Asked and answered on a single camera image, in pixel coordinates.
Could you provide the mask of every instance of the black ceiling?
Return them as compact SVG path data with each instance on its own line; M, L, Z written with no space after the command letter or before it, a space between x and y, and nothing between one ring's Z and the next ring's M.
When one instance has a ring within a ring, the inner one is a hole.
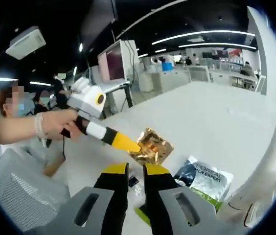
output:
M115 0L118 19L91 46L90 53L80 53L80 26L92 1L37 0L18 7L9 7L0 22L0 77L18 78L29 91L29 81L52 83L52 75L71 71L76 65L79 70L96 63L98 53L113 43L115 36L125 28L172 0ZM7 55L9 42L25 29L37 25L46 41L46 46L22 60ZM139 54L154 53L167 48L179 49L189 44L189 37L151 45L152 42L189 32L211 29L248 31L247 3L245 0L188 0L157 12L135 25L121 36L133 39L140 49ZM237 34L205 34L206 42L244 44L245 36Z

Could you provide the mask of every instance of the table surface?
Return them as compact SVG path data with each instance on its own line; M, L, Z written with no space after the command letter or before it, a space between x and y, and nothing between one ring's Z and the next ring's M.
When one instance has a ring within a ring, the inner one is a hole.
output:
M120 87L122 87L125 84L129 84L130 81L126 79L115 79L111 80L109 82L100 82L97 83L97 86L99 86L104 93L109 93L118 90Z
M255 106L264 106L263 97L257 94L192 82L109 117L103 123L132 140L137 140L145 128L154 129L175 146L162 164L172 175L193 154L202 162L232 173L232 192L246 181L260 162L275 127L269 120L273 116L271 113L257 113L258 109L248 104L248 97L240 97L237 93L251 96L250 101ZM235 110L237 103L243 105L239 111ZM245 114L250 110L255 114ZM65 154L71 196L85 186L92 187L102 170L112 163L128 162L136 177L142 179L142 167L127 152L104 145L90 136L81 136L78 143L68 140ZM140 199L130 191L123 234L151 235L151 228L133 210L137 201Z
M242 78L244 80L250 80L252 82L258 82L258 80L259 80L255 76L246 76L246 75L240 74L238 72L233 72L233 71L208 69L208 72L223 73L223 74L226 74L226 75L229 75L229 76L232 76L232 77L239 77L239 78Z

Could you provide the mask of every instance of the gold foil bag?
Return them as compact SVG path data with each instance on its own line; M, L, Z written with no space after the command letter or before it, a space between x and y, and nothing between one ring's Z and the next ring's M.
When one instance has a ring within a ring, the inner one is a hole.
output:
M174 149L171 143L150 128L146 128L141 133L137 143L141 147L141 151L138 153L129 152L129 155L140 165L145 163L161 165Z

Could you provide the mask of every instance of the person's hand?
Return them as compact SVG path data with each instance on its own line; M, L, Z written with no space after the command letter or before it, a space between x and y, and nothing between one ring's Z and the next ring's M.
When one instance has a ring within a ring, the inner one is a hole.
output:
M48 111L43 114L42 128L44 133L61 133L63 128L70 132L73 140L79 138L81 132L75 125L78 114L74 110Z

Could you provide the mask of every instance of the wristband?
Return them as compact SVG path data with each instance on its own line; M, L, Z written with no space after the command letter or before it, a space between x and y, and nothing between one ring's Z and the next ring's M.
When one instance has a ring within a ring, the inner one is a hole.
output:
M37 113L35 116L35 129L36 129L37 136L40 138L46 138L44 130L42 129L43 120L44 120L43 113Z

